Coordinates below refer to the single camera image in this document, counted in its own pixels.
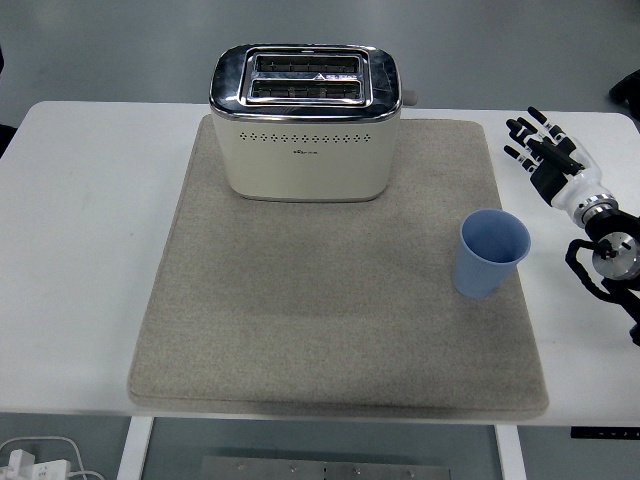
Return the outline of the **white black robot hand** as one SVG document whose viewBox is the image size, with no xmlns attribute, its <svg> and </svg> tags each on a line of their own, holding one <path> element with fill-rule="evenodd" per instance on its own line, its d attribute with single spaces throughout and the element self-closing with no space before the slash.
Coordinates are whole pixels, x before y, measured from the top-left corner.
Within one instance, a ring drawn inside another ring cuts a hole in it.
<svg viewBox="0 0 640 480">
<path fill-rule="evenodd" d="M 528 116 L 506 121 L 510 144 L 504 151 L 529 175 L 544 202 L 583 227 L 596 207 L 618 206 L 602 183 L 598 164 L 574 137 L 534 107 Z"/>
</svg>

